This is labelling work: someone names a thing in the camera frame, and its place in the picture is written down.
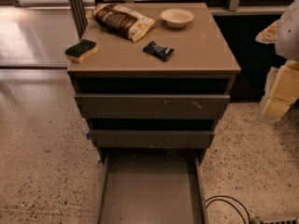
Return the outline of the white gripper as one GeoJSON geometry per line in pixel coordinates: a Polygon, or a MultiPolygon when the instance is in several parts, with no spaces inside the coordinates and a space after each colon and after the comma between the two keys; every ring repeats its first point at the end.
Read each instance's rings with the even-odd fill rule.
{"type": "Polygon", "coordinates": [[[260,102],[258,121],[275,124],[299,99],[299,62],[288,60],[280,68],[271,67],[264,91],[268,97],[264,96],[260,102]]]}

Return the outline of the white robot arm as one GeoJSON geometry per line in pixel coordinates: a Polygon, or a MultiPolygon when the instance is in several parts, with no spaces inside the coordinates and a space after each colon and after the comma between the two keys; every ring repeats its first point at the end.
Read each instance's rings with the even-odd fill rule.
{"type": "Polygon", "coordinates": [[[260,102],[258,120],[274,124],[299,99],[299,0],[294,0],[255,40],[274,44],[276,54],[286,59],[280,68],[270,68],[260,102]]]}

